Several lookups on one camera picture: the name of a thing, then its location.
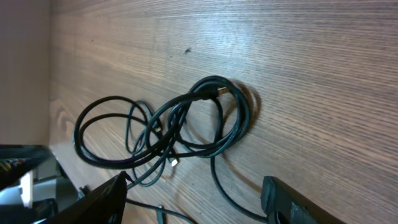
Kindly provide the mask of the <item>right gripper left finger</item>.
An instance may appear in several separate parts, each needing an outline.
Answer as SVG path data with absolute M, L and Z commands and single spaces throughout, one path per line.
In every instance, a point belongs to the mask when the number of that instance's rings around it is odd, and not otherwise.
M 121 224 L 130 180 L 120 172 L 43 224 Z

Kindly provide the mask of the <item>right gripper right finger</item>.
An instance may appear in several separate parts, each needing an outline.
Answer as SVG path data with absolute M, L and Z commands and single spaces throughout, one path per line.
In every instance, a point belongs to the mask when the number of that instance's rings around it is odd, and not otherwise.
M 261 208 L 274 224 L 344 224 L 274 176 L 263 179 Z

